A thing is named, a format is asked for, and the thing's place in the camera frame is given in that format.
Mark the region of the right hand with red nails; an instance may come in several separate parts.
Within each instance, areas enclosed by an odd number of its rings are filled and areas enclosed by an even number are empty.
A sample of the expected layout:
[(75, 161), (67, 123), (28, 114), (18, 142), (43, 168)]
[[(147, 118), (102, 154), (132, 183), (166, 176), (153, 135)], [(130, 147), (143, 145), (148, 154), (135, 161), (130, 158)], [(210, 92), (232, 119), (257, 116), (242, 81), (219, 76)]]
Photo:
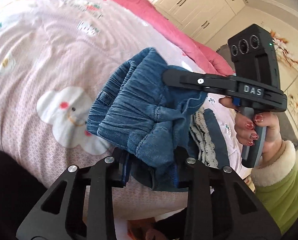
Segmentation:
[(219, 103), (224, 107), (238, 111), (235, 117), (235, 131), (238, 142), (243, 146), (253, 146), (260, 138), (260, 128), (266, 128), (262, 150), (262, 165), (270, 162), (278, 154), (282, 146), (277, 116), (270, 112), (264, 112), (256, 114), (253, 118), (248, 118), (233, 104), (232, 98), (221, 98)]

